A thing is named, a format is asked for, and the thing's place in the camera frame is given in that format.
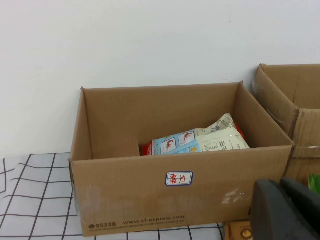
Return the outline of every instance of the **label sticker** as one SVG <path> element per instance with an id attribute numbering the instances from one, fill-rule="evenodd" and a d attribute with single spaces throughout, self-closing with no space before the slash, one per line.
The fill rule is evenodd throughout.
<path id="1" fill-rule="evenodd" d="M 165 185 L 169 187 L 188 186 L 192 184 L 193 177 L 192 171 L 171 171 L 166 174 Z"/>

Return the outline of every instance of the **black plastic item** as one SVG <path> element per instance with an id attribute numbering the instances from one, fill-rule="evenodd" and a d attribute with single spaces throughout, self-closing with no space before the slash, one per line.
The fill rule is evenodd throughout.
<path id="1" fill-rule="evenodd" d="M 255 240 L 320 240 L 319 228 L 310 224 L 309 214 L 300 210 L 313 208 L 310 203 L 316 201 L 306 193 L 307 188 L 288 179 L 281 181 L 283 189 L 274 181 L 258 180 L 254 185 L 250 222 Z"/>
<path id="2" fill-rule="evenodd" d="M 280 187 L 291 198 L 305 220 L 320 235 L 320 195 L 291 178 L 283 178 L 280 181 Z"/>

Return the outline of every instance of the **plastic packaging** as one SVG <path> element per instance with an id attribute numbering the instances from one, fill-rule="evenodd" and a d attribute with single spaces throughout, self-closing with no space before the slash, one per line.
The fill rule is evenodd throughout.
<path id="1" fill-rule="evenodd" d="M 310 174 L 308 186 L 310 190 L 320 194 L 320 175 Z"/>
<path id="2" fill-rule="evenodd" d="M 182 154 L 209 151 L 249 149 L 242 132 L 237 130 L 231 115 L 226 113 L 207 128 L 152 140 L 142 147 L 142 155 Z"/>

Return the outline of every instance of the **white checkered tablecloth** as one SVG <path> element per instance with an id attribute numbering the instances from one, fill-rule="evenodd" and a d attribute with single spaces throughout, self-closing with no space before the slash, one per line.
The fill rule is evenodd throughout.
<path id="1" fill-rule="evenodd" d="M 69 174 L 69 153 L 0 162 L 0 239 L 223 240 L 223 224 L 83 237 Z"/>

